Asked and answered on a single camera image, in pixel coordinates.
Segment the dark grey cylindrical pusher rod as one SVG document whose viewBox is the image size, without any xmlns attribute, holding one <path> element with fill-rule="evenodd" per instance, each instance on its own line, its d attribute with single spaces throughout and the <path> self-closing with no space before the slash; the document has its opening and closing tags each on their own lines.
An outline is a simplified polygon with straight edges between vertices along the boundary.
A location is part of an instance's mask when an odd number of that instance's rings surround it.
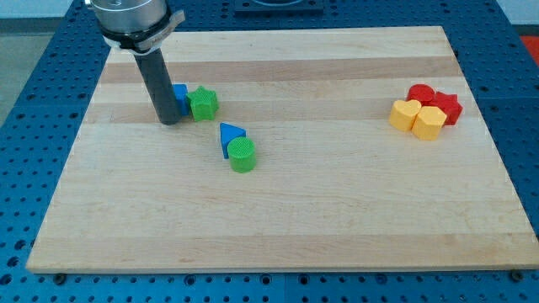
<svg viewBox="0 0 539 303">
<path fill-rule="evenodd" d="M 160 49 L 144 56 L 135 56 L 158 120 L 164 125 L 174 125 L 181 119 L 181 112 L 173 85 Z"/>
</svg>

